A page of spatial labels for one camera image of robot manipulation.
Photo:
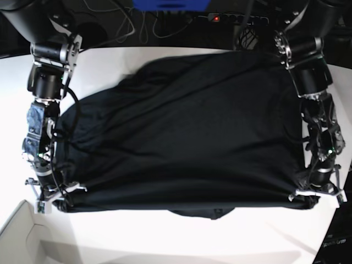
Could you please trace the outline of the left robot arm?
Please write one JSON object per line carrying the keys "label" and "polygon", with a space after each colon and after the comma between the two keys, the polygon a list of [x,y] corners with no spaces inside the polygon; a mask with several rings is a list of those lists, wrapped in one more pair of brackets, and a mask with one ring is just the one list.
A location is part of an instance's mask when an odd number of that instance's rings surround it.
{"label": "left robot arm", "polygon": [[345,148],[332,95],[333,79],[323,54],[324,38],[342,16],[349,1],[307,1],[294,10],[274,35],[281,63],[289,72],[298,98],[301,118],[309,136],[306,150],[311,162],[300,188],[290,196],[325,198],[335,208],[347,201],[340,184],[336,158]]}

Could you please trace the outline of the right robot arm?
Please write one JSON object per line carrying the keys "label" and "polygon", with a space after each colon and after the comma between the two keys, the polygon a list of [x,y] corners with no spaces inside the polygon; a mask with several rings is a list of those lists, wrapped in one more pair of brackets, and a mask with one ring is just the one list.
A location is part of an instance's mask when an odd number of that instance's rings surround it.
{"label": "right robot arm", "polygon": [[34,101],[27,112],[23,154],[37,178],[25,183],[32,189],[40,187],[41,192],[35,194],[35,213],[48,214],[53,202],[65,201],[70,193],[81,189],[77,182],[65,183],[63,174],[71,164],[56,168],[54,156],[56,143],[71,137],[80,115],[77,106],[69,131],[57,130],[61,100],[67,94],[78,100],[69,83],[83,39],[69,28],[70,14],[58,1],[1,1],[1,13],[30,42],[33,65],[27,90]]}

